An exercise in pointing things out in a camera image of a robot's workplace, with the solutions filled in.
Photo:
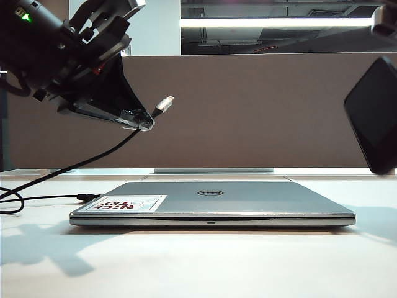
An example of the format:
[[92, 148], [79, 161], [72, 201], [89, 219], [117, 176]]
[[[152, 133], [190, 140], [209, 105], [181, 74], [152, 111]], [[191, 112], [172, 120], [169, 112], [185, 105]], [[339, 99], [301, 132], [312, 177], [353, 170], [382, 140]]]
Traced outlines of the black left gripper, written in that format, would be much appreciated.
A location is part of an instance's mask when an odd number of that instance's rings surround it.
[[57, 49], [63, 66], [33, 96], [57, 99], [59, 112], [149, 131], [154, 119], [135, 95], [123, 71], [120, 52], [130, 38], [129, 9], [78, 9], [63, 23], [66, 41]]

